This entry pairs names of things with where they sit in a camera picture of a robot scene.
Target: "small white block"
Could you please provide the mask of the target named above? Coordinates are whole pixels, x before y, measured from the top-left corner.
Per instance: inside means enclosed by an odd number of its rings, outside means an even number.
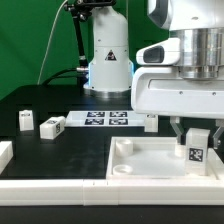
[[[0,142],[0,174],[13,157],[12,142]]]
[[[209,130],[190,128],[186,138],[185,171],[205,176]]]
[[[158,115],[145,116],[145,132],[158,132]]]
[[[20,131],[30,131],[34,129],[32,110],[24,110],[19,112],[19,127]]]
[[[40,125],[40,138],[55,139],[65,130],[65,117],[51,117]]]

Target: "white block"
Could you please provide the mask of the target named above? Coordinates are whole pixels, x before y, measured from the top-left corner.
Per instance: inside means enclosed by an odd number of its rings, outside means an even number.
[[[55,139],[65,130],[65,117],[51,117],[40,125],[40,138]]]
[[[158,132],[158,115],[145,116],[145,132]]]
[[[0,142],[0,174],[13,157],[12,142]]]
[[[224,188],[214,183],[178,179],[120,181],[119,205],[221,205]]]
[[[185,170],[187,174],[205,176],[210,130],[190,128],[186,137]]]
[[[34,129],[32,110],[24,110],[19,112],[20,131],[29,131]]]
[[[83,205],[83,180],[1,180],[0,205]]]

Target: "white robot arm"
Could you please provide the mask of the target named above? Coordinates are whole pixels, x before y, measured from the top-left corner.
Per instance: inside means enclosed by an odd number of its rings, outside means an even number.
[[[222,0],[148,1],[149,17],[170,37],[137,53],[136,112],[224,119],[223,11]]]
[[[112,6],[116,0],[76,0],[67,4],[76,28],[80,67],[88,73],[84,92],[103,98],[130,95],[133,65],[129,60],[128,23]],[[94,58],[88,64],[84,53],[79,21],[93,17]]]

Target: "black table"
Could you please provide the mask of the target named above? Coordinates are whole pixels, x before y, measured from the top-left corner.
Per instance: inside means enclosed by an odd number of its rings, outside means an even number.
[[[19,131],[19,111],[33,110],[34,131]],[[41,140],[39,125],[71,110],[131,110],[130,98],[84,96],[75,86],[24,86],[0,101],[0,141],[13,141],[14,158],[1,179],[104,179],[112,136],[175,136],[169,118],[159,133],[143,127],[66,128],[53,141]],[[189,127],[215,131],[213,120],[185,119]],[[0,207],[0,223],[213,223],[224,206],[39,206]]]

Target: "green screen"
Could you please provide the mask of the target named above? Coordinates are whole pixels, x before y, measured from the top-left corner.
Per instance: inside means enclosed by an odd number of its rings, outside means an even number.
[[[37,84],[51,28],[63,0],[0,2],[0,99],[16,88]],[[117,0],[114,7],[129,23],[130,59],[146,46],[165,40],[168,32],[157,28],[147,17],[147,1]],[[93,57],[91,19],[81,24],[85,52]],[[61,10],[49,48],[41,81],[56,72],[78,65],[77,42],[69,12]],[[52,84],[76,84],[75,79]]]

